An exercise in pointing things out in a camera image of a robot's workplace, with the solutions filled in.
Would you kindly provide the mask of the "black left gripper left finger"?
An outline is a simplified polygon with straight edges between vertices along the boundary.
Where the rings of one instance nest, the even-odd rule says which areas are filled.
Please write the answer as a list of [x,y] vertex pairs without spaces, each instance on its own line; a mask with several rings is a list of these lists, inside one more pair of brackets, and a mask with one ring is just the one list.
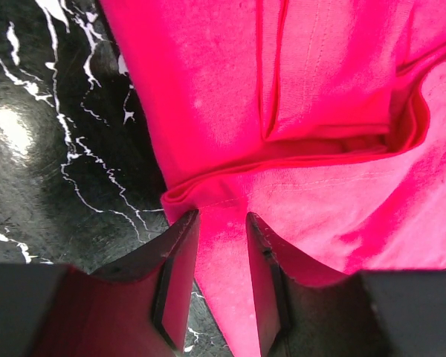
[[0,356],[181,356],[200,217],[91,274],[0,263]]

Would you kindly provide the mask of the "magenta t shirt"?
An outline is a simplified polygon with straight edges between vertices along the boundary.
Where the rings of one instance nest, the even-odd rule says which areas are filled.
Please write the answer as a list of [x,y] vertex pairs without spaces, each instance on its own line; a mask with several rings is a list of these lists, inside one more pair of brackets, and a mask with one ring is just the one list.
[[446,268],[446,1],[103,1],[195,278],[258,356],[245,217],[346,274]]

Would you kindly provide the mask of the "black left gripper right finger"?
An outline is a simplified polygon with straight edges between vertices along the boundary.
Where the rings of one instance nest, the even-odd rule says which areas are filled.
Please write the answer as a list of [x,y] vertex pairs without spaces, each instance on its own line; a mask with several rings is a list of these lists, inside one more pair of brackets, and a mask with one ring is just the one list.
[[446,269],[343,274],[246,217],[263,356],[446,356]]

